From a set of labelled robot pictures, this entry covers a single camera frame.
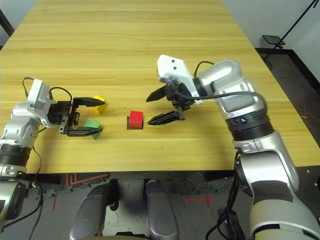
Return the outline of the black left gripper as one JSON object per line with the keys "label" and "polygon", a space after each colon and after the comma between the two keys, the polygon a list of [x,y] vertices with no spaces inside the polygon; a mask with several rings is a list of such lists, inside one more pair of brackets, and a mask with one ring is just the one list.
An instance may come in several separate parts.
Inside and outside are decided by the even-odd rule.
{"label": "black left gripper", "polygon": [[79,127],[74,129],[79,122],[80,113],[77,112],[79,106],[97,107],[105,102],[93,97],[75,97],[72,101],[58,101],[52,104],[48,112],[48,120],[51,124],[59,126],[59,132],[69,137],[86,137],[98,134],[103,131],[96,127]]}

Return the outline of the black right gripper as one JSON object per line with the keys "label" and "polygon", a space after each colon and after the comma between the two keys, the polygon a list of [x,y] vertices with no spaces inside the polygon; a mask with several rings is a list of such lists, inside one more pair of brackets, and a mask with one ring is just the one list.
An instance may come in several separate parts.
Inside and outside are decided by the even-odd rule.
{"label": "black right gripper", "polygon": [[146,102],[158,101],[165,96],[175,107],[176,111],[159,114],[150,119],[147,122],[148,125],[166,125],[174,121],[183,121],[185,119],[184,111],[189,110],[195,102],[189,99],[191,94],[187,87],[183,83],[176,82],[164,85],[153,91],[146,98]]}

